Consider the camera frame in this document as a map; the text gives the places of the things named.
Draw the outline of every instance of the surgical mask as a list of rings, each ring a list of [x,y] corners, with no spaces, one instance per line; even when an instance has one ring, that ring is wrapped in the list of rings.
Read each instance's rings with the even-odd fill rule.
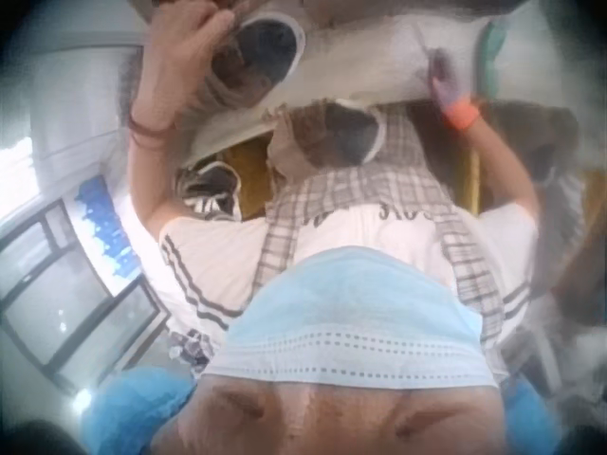
[[[205,374],[393,390],[497,387],[482,323],[397,259],[332,249],[261,289]]]

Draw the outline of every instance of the orange wristband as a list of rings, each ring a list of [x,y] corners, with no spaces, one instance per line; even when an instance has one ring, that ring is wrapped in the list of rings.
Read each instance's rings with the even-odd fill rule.
[[[469,98],[462,98],[445,112],[445,116],[457,130],[465,130],[480,115],[478,108],[472,104]]]

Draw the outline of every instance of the plaid shirt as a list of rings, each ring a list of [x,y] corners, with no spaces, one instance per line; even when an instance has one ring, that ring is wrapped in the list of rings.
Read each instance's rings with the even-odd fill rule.
[[[497,339],[504,323],[504,304],[486,260],[449,195],[428,170],[404,105],[379,110],[387,122],[386,140],[373,161],[356,168],[320,171],[302,183],[285,185],[267,205],[268,233],[252,293],[292,264],[300,228],[316,216],[361,204],[423,210],[436,224],[443,253],[453,267],[459,300],[483,316],[481,341],[487,363],[502,382],[507,372]]]

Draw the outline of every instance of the white t-shirt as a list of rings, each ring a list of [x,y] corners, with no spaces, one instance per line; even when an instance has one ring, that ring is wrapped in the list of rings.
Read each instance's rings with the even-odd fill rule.
[[[459,211],[485,253],[500,294],[507,296],[503,340],[526,310],[528,296],[518,290],[530,273],[536,224],[516,204],[478,218]],[[266,234],[265,218],[234,223],[183,217],[164,227],[160,239],[165,261],[193,306],[191,320],[180,322],[221,344],[233,318],[246,310]],[[341,246],[366,246],[389,254],[456,294],[451,264],[434,223],[423,212],[397,213],[380,205],[361,205],[318,216],[301,228],[293,263]]]

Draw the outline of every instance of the person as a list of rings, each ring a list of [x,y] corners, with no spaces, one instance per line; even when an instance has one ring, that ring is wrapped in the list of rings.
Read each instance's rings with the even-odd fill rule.
[[[173,192],[172,125],[234,27],[202,0],[162,5],[151,24],[130,189],[210,362],[162,425],[139,413],[138,430],[106,440],[145,427],[129,453],[504,453],[499,346],[524,313],[540,211],[524,166],[434,50],[432,96],[501,207],[479,218],[457,208],[391,104],[379,106],[386,134],[370,162],[286,185],[266,217],[202,219]]]

